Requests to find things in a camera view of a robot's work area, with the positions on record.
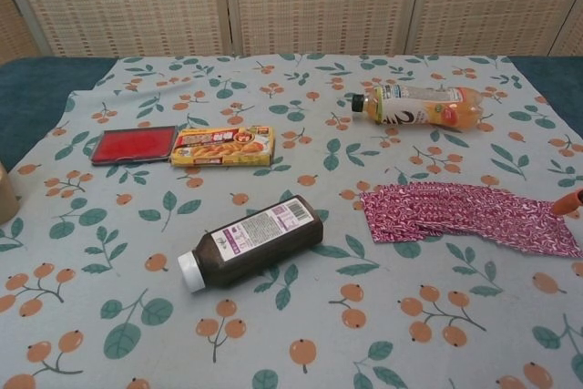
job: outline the bottle cap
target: bottle cap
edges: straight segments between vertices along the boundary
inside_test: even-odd
[[[192,251],[179,256],[179,265],[182,270],[182,275],[184,276],[184,281],[191,292],[196,292],[205,288],[199,264],[194,258]]]
[[[353,95],[353,111],[362,113],[364,108],[364,95]]]

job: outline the orange juice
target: orange juice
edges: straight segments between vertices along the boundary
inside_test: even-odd
[[[482,96],[472,88],[444,91],[418,87],[377,86],[369,96],[353,95],[353,111],[366,112],[377,123],[432,123],[473,128],[482,116]]]

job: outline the red ink pad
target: red ink pad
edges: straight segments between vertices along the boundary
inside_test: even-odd
[[[168,159],[176,127],[114,129],[104,131],[91,162],[98,165]]]

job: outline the woven screen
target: woven screen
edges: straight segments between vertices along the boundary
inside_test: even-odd
[[[12,0],[0,0],[0,65],[23,56],[37,55],[35,42]]]
[[[583,56],[583,0],[573,5],[551,55]]]
[[[230,52],[225,0],[29,2],[56,55],[168,56]]]
[[[573,0],[417,0],[408,53],[547,55]]]
[[[245,55],[403,53],[413,4],[413,0],[236,2]]]

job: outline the barcode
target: barcode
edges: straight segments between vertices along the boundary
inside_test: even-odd
[[[290,211],[295,216],[295,219],[297,220],[303,220],[308,217],[308,213],[306,212],[306,210],[304,209],[300,202],[289,203],[288,209],[290,209]]]

